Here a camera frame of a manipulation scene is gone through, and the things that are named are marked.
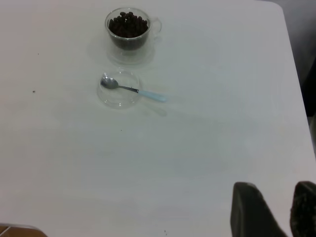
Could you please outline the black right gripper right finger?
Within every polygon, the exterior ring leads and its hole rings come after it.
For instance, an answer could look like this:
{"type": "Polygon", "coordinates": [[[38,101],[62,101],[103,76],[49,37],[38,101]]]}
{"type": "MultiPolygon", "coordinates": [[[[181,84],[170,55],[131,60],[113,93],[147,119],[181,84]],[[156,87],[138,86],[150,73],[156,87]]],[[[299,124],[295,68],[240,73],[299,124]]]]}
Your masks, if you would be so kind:
{"type": "Polygon", "coordinates": [[[298,182],[291,207],[290,227],[294,237],[316,236],[316,185],[298,182]]]}

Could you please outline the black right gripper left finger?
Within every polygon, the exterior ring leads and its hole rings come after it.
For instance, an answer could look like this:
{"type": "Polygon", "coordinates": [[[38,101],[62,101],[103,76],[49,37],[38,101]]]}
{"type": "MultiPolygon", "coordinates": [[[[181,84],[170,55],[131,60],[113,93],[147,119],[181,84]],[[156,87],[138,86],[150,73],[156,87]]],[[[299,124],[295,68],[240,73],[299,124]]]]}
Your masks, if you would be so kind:
{"type": "Polygon", "coordinates": [[[247,182],[236,182],[230,225],[234,237],[285,237],[262,193],[247,182]]]}

